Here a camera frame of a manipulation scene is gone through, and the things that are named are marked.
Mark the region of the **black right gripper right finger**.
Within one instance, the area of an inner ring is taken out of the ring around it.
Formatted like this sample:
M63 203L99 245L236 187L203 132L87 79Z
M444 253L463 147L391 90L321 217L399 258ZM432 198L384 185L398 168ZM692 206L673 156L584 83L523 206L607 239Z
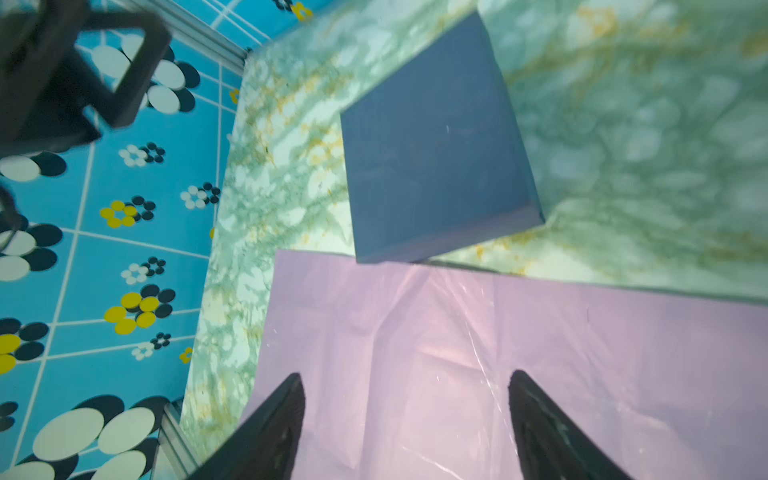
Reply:
M508 397L525 479L630 478L525 371L512 373Z

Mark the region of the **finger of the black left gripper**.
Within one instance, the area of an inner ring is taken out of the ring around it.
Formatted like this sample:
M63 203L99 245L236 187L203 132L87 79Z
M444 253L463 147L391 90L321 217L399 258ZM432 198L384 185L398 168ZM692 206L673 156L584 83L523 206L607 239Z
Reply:
M89 11L81 31L140 29L144 39L131 65L111 92L94 71L80 58L83 96L113 128L133 123L143 95L171 41L171 34L159 15L151 11Z

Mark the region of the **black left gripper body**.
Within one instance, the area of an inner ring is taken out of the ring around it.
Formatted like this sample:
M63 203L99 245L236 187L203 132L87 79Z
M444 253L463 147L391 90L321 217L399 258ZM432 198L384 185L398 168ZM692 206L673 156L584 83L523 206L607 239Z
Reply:
M70 60L92 13L87 1L41 1L1 15L1 155L65 152L101 137L77 92L86 75Z

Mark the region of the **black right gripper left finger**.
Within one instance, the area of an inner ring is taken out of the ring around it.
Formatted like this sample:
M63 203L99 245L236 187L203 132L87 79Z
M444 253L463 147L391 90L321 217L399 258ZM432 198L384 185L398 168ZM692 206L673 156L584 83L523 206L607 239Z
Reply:
M301 376L292 373L189 478L289 479L300 442L305 405Z

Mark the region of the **purple wrapping paper sheet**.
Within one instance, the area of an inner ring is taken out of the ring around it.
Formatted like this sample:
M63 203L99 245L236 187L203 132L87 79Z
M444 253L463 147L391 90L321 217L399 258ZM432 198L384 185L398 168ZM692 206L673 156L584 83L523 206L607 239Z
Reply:
M245 412L291 373L297 479L517 479L530 375L635 479L767 475L756 304L281 250Z

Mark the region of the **dark blue gift box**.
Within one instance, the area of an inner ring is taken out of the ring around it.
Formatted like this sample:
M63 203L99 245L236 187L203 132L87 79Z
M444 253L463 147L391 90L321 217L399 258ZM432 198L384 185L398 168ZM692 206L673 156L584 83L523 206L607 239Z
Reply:
M340 121L360 263L420 262L545 221L478 13L350 105Z

